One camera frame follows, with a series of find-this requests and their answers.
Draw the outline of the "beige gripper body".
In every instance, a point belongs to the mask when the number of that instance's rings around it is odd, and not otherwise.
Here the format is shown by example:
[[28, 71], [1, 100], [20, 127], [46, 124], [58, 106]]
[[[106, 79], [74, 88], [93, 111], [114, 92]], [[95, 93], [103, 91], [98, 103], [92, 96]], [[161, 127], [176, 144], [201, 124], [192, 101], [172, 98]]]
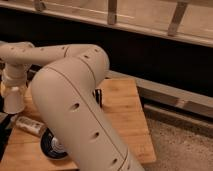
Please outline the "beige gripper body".
[[1, 95], [3, 97], [8, 96], [13, 88], [17, 89], [21, 95], [25, 94], [29, 68], [29, 64], [5, 64], [1, 76]]

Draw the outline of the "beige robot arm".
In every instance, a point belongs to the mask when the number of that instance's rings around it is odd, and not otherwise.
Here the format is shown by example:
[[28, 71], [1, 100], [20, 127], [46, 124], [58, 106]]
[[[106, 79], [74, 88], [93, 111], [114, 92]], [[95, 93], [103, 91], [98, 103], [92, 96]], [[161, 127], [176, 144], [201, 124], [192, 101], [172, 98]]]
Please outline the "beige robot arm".
[[30, 42], [1, 43], [3, 111], [24, 110], [27, 71], [34, 105], [51, 133], [80, 171], [145, 171], [112, 127], [93, 92], [109, 70], [106, 52], [94, 44], [36, 47]]

